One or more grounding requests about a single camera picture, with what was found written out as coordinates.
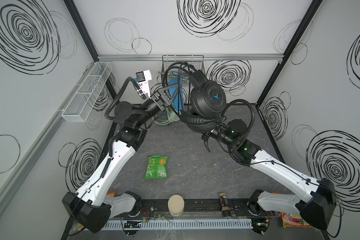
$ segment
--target silver metal bar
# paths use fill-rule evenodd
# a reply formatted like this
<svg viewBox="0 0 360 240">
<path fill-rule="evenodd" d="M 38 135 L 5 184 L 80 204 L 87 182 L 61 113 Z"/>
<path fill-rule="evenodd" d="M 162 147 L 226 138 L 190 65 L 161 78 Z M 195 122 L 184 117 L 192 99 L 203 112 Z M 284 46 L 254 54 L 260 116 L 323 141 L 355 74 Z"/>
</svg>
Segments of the silver metal bar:
<svg viewBox="0 0 360 240">
<path fill-rule="evenodd" d="M 261 54 L 117 54 L 99 55 L 99 61 L 218 61 L 218 60 L 283 60 L 280 53 Z"/>
<path fill-rule="evenodd" d="M 86 72 L 81 76 L 80 80 L 71 90 L 67 98 L 65 98 L 59 109 L 63 109 L 68 105 L 69 101 L 71 100 L 77 89 L 80 87 L 85 77 L 89 74 L 89 71 L 91 71 L 91 68 L 88 68 Z M 16 195 L 17 191 L 23 184 L 24 180 L 27 178 L 33 166 L 36 164 L 44 149 L 48 146 L 48 143 L 63 122 L 64 119 L 61 117 L 61 113 L 61 111 L 56 111 L 53 114 L 51 120 L 44 127 L 43 131 L 39 134 L 39 136 L 36 138 L 36 140 L 26 152 L 24 157 L 20 160 L 19 164 L 15 167 L 14 171 L 11 173 L 10 177 L 6 181 L 6 184 L 1 187 L 0 217 L 10 204 L 13 197 Z"/>
</svg>

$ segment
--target black headset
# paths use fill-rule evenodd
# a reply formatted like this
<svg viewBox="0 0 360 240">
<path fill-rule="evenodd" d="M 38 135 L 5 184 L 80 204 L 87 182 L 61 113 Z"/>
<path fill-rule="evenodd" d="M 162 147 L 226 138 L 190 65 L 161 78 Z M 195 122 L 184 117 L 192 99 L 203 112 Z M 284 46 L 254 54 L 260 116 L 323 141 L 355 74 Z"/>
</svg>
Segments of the black headset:
<svg viewBox="0 0 360 240">
<path fill-rule="evenodd" d="M 180 119 L 194 132 L 209 132 L 220 121 L 226 105 L 225 92 L 218 83 L 208 80 L 201 70 L 192 73 L 189 81 L 193 85 L 190 94 L 192 108 L 183 112 Z"/>
</svg>

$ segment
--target white wire basket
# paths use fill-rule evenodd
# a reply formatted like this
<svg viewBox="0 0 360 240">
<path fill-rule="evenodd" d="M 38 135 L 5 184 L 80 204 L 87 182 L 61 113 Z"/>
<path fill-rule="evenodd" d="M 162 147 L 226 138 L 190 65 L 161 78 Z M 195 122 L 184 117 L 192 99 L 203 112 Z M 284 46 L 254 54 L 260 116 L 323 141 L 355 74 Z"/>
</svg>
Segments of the white wire basket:
<svg viewBox="0 0 360 240">
<path fill-rule="evenodd" d="M 112 71 L 109 62 L 96 62 L 62 113 L 67 122 L 85 122 Z"/>
</svg>

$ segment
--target green chip bag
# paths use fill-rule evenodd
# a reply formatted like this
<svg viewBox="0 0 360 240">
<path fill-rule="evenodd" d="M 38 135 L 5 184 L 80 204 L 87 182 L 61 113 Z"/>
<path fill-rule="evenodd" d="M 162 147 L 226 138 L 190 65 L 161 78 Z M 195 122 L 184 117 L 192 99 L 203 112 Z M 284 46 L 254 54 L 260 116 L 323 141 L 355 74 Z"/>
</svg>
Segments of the green chip bag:
<svg viewBox="0 0 360 240">
<path fill-rule="evenodd" d="M 145 179 L 167 177 L 167 156 L 148 156 L 148 167 L 145 172 Z"/>
</svg>

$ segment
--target snack bag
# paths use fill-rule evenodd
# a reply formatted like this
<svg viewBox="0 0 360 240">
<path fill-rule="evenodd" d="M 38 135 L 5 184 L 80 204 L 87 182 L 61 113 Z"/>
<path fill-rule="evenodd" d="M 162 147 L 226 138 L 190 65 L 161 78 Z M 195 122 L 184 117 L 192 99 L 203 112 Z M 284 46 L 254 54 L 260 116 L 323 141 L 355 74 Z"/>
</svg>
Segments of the snack bag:
<svg viewBox="0 0 360 240">
<path fill-rule="evenodd" d="M 285 214 L 283 212 L 280 213 L 281 218 L 283 219 L 283 227 L 311 227 L 306 221 L 304 221 L 301 217 Z"/>
<path fill-rule="evenodd" d="M 145 179 L 167 177 L 167 156 L 148 156 L 148 167 L 145 172 Z"/>
</svg>

